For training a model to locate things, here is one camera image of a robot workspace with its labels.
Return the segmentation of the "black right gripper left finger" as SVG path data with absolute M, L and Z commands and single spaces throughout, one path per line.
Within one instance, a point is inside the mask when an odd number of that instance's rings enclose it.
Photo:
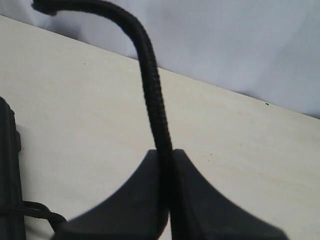
M 157 240 L 168 223 L 167 190 L 156 150 L 110 197 L 63 223 L 55 240 Z

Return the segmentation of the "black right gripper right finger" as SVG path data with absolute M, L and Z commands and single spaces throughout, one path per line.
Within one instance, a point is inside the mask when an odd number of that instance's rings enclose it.
M 173 151 L 174 240 L 317 240 L 320 184 L 283 164 L 276 168 L 225 169 L 206 157 L 201 174 L 182 149 Z

